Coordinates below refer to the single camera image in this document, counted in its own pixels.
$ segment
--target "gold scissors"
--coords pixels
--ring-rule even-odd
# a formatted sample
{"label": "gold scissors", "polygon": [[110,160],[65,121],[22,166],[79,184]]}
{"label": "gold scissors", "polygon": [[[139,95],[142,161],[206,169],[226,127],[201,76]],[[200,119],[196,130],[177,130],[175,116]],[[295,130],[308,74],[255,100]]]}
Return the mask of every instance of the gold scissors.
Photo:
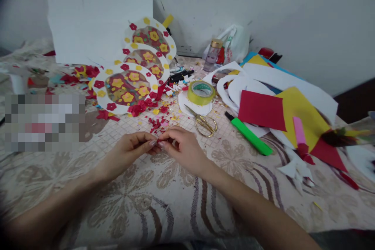
{"label": "gold scissors", "polygon": [[[215,120],[213,120],[211,117],[208,117],[206,115],[198,115],[197,113],[195,113],[190,107],[188,107],[187,105],[185,105],[187,107],[187,109],[192,113],[192,115],[194,115],[195,117],[195,120],[196,120],[196,123],[195,123],[195,126],[196,126],[196,129],[198,130],[198,132],[204,136],[204,137],[212,137],[214,132],[217,131],[218,129],[218,125],[216,124]],[[214,123],[215,123],[215,129],[211,127],[211,125],[203,118],[203,117],[206,117],[206,118],[209,118],[211,119]],[[207,135],[204,135],[202,134],[200,131],[199,131],[199,128],[198,128],[198,124],[202,125],[205,129],[207,129],[209,132],[211,132],[211,135],[207,136]]]}

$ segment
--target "plastic container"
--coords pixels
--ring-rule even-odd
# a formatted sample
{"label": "plastic container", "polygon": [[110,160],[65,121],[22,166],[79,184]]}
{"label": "plastic container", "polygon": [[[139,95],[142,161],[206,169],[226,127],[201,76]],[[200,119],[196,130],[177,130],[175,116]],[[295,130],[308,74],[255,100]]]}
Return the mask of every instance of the plastic container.
{"label": "plastic container", "polygon": [[220,39],[212,39],[211,46],[208,50],[206,61],[204,62],[203,70],[204,71],[213,71],[215,70],[216,60],[218,59],[218,55],[220,52],[221,47],[223,46],[223,42]]}

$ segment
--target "yellow paper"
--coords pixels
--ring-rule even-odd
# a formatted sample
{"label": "yellow paper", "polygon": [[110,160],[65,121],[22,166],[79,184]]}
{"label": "yellow paper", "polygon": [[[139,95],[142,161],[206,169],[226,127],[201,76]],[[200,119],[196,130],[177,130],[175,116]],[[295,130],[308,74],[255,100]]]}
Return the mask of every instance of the yellow paper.
{"label": "yellow paper", "polygon": [[247,63],[260,64],[260,65],[263,65],[263,66],[270,67],[270,65],[268,63],[266,63],[260,55],[253,56]]}
{"label": "yellow paper", "polygon": [[286,132],[283,132],[292,145],[296,148],[296,133],[294,131],[293,116],[301,118],[304,127],[306,143],[309,146],[309,152],[313,150],[320,136],[330,129],[329,125],[322,118],[315,107],[305,98],[305,96],[296,88],[291,87],[276,95],[283,98],[284,120]]}

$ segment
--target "yellow tape roll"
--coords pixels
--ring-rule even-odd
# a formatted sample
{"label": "yellow tape roll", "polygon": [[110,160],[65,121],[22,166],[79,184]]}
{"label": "yellow tape roll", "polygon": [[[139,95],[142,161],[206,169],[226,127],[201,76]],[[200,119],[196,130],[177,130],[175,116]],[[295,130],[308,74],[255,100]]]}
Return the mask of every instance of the yellow tape roll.
{"label": "yellow tape roll", "polygon": [[204,81],[191,82],[187,91],[187,98],[196,105],[209,104],[214,96],[215,89]]}

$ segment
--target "red paper square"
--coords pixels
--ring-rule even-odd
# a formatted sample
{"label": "red paper square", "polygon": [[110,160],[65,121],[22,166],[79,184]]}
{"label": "red paper square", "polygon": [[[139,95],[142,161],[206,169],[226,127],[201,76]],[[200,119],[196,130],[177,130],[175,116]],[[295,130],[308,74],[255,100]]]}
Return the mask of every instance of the red paper square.
{"label": "red paper square", "polygon": [[238,118],[242,122],[286,131],[279,97],[242,90]]}

